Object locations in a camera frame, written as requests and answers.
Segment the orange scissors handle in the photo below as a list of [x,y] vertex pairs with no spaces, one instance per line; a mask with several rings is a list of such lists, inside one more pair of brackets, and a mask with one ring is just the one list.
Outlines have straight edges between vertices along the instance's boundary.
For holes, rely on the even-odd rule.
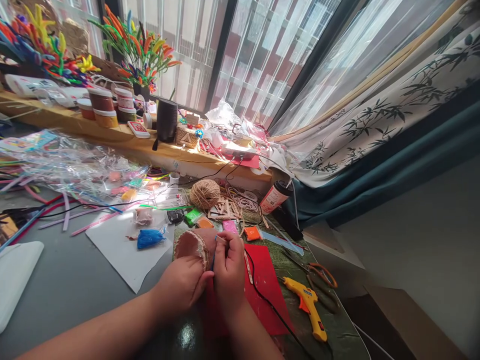
[[324,266],[316,262],[310,262],[308,264],[308,267],[310,270],[313,270],[325,282],[325,284],[327,284],[332,289],[336,289],[339,287],[335,278]]

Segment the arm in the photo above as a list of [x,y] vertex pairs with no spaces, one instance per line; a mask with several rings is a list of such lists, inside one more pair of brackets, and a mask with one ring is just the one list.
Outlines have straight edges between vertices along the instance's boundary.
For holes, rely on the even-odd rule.
[[245,298],[244,242],[231,232],[220,232],[226,246],[218,242],[215,250],[214,285],[220,307],[239,359],[283,359],[274,341]]
[[154,333],[187,311],[213,276],[199,257],[173,261],[149,292],[25,353],[20,359],[125,359]]

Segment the yellow glue gun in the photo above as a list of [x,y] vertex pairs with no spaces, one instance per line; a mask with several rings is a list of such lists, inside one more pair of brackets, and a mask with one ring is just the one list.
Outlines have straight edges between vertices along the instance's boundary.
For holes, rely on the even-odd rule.
[[322,324],[322,320],[320,320],[319,313],[315,307],[315,303],[319,300],[315,291],[289,277],[278,277],[278,279],[283,282],[287,289],[297,294],[300,298],[299,309],[302,309],[310,317],[313,337],[318,341],[326,343],[327,333],[325,332],[324,325]]

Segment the ball of twine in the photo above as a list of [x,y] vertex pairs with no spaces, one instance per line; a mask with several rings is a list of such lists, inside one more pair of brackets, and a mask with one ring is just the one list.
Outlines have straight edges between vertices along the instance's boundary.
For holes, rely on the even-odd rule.
[[210,209],[217,205],[220,198],[220,186],[213,180],[200,180],[190,190],[190,201],[201,209]]

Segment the orange clay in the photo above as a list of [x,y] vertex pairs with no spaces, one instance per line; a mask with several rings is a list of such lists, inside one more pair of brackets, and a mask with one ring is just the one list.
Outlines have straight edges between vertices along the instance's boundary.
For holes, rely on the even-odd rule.
[[246,234],[247,241],[254,241],[262,238],[260,236],[259,230],[255,226],[246,227],[245,234]]
[[126,203],[129,203],[131,202],[134,197],[137,196],[137,190],[135,189],[130,189],[128,190],[126,193],[124,193],[122,196],[121,196],[121,200],[126,202]]
[[201,218],[199,218],[197,221],[196,221],[196,225],[200,228],[200,229],[211,229],[211,228],[214,228],[214,225],[212,224],[212,222],[210,220],[208,220],[205,216],[202,216]]

